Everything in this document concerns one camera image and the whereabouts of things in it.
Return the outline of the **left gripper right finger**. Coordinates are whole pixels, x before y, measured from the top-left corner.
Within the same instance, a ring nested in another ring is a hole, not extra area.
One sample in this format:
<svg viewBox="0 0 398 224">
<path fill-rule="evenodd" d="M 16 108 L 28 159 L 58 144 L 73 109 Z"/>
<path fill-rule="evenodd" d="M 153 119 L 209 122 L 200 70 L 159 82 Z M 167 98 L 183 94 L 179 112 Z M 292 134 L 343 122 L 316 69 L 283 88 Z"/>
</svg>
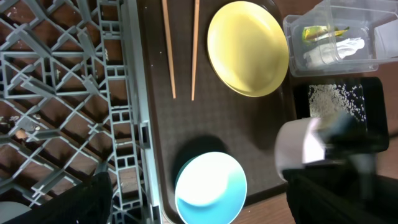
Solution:
<svg viewBox="0 0 398 224">
<path fill-rule="evenodd" d="M 290 169 L 287 203 L 295 223 L 397 223 L 397 180 L 335 167 Z"/>
</svg>

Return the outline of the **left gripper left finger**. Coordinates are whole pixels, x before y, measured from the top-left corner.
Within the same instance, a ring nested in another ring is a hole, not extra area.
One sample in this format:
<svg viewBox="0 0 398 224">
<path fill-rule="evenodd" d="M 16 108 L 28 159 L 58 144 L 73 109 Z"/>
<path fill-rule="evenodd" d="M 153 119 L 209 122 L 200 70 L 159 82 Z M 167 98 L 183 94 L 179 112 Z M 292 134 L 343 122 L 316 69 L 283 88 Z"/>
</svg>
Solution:
<svg viewBox="0 0 398 224">
<path fill-rule="evenodd" d="M 57 198 L 10 220 L 8 224 L 107 223 L 111 214 L 113 188 L 107 172 L 65 191 Z"/>
</svg>

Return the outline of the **white bowl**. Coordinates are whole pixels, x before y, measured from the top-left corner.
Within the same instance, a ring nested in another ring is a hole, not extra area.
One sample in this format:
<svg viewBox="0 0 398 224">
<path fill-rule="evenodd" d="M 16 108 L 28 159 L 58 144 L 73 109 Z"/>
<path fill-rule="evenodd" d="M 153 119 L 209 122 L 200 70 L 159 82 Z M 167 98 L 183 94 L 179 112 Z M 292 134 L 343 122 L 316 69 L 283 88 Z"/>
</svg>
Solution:
<svg viewBox="0 0 398 224">
<path fill-rule="evenodd" d="M 286 181 L 283 171 L 303 169 L 306 164 L 325 159 L 325 145 L 317 134 L 320 118 L 304 118 L 285 123 L 278 132 L 274 159 L 279 177 Z"/>
</svg>

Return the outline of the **rice and nuts pile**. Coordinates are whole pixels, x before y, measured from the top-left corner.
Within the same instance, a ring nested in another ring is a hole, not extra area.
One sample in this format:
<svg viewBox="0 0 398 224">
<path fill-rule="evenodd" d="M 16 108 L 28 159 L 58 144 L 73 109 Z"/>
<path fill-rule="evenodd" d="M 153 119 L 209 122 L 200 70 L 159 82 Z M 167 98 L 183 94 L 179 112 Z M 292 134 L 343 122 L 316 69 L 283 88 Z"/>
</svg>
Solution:
<svg viewBox="0 0 398 224">
<path fill-rule="evenodd" d="M 308 87 L 310 117 L 323 117 L 344 111 L 365 122 L 364 93 L 361 85 L 327 84 Z"/>
</svg>

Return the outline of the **white napkin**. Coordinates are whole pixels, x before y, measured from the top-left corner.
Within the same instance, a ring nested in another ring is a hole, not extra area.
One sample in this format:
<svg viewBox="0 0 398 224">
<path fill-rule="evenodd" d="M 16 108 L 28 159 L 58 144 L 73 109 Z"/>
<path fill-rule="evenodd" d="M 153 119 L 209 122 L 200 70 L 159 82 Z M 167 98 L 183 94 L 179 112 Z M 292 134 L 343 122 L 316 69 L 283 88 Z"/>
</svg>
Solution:
<svg viewBox="0 0 398 224">
<path fill-rule="evenodd" d="M 333 43 L 321 44 L 303 54 L 307 68 L 318 68 L 335 63 L 347 56 L 354 55 L 363 49 L 365 41 L 362 38 L 349 38 Z"/>
</svg>

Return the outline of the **green yellow snack wrapper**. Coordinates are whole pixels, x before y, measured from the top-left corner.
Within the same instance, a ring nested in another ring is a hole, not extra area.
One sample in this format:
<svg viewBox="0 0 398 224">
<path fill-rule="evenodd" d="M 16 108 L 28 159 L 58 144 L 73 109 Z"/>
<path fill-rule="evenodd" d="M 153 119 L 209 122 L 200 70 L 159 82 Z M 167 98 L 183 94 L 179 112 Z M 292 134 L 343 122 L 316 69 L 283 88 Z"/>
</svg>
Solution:
<svg viewBox="0 0 398 224">
<path fill-rule="evenodd" d="M 304 42 L 318 42 L 320 40 L 329 38 L 330 36 L 342 36 L 345 32 L 349 30 L 349 27 L 344 29 L 338 29 L 335 27 L 335 30 L 329 31 L 327 26 L 309 26 L 304 27 L 302 31 L 302 40 Z"/>
</svg>

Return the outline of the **wooden chopstick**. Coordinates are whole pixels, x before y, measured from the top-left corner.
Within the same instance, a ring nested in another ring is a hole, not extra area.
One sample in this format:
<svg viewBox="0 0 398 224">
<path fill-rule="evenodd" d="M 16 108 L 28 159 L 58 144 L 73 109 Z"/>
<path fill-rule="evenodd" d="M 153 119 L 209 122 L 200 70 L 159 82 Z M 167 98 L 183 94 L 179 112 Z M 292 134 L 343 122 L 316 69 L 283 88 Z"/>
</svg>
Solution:
<svg viewBox="0 0 398 224">
<path fill-rule="evenodd" d="M 193 44 L 192 44 L 192 90 L 191 90 L 192 101 L 195 99 L 199 17 L 200 17 L 200 0 L 195 0 L 195 13 L 193 21 Z"/>
<path fill-rule="evenodd" d="M 176 99 L 174 62 L 173 62 L 172 41 L 171 41 L 171 33 L 170 33 L 169 12 L 168 12 L 167 0 L 162 0 L 162 11 L 163 11 L 163 17 L 164 17 L 165 38 L 166 38 L 166 44 L 167 44 L 167 57 L 168 57 L 168 61 L 169 61 L 169 73 L 170 73 L 170 83 L 171 83 L 171 89 L 172 89 L 172 98 Z"/>
</svg>

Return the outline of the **white cup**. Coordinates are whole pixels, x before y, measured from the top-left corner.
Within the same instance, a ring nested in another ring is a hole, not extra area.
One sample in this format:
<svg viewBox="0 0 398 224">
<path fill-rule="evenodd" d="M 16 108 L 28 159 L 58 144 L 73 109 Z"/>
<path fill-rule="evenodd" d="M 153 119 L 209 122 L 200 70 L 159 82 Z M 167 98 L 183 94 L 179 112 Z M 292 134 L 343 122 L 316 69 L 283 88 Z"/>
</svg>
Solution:
<svg viewBox="0 0 398 224">
<path fill-rule="evenodd" d="M 0 202 L 0 222 L 5 223 L 19 215 L 22 215 L 31 208 L 17 202 Z"/>
</svg>

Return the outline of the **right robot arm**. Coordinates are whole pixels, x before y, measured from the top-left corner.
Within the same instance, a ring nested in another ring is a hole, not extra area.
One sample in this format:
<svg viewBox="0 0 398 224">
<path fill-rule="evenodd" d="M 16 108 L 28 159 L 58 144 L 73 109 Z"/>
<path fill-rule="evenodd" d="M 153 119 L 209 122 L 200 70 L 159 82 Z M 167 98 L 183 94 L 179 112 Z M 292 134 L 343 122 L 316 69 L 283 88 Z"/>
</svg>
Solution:
<svg viewBox="0 0 398 224">
<path fill-rule="evenodd" d="M 376 175 L 374 138 L 360 131 L 356 118 L 344 111 L 322 117 L 315 133 L 326 147 L 326 155 L 352 163 L 359 174 L 361 198 L 372 200 Z"/>
</svg>

